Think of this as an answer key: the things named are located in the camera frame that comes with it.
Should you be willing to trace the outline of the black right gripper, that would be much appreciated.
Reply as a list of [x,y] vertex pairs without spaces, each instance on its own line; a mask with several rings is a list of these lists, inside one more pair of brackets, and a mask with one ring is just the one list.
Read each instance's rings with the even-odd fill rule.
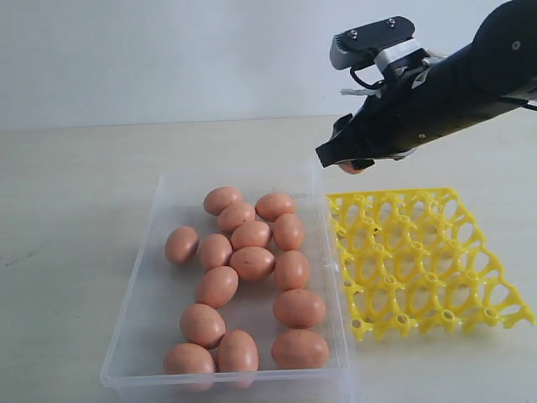
[[360,109],[338,118],[330,140],[315,149],[323,168],[347,160],[400,160],[423,144],[474,124],[468,56],[437,63],[412,54],[388,65],[383,85]]

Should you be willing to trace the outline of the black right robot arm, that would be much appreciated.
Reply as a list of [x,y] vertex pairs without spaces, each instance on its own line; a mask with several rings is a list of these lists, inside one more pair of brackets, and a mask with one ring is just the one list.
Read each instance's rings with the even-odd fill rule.
[[414,24],[394,16],[337,34],[330,61],[357,77],[370,66],[382,79],[360,82],[365,101],[337,119],[316,149],[325,167],[365,170],[401,160],[428,144],[536,101],[536,4],[509,1],[482,22],[471,43],[436,55],[414,38]]

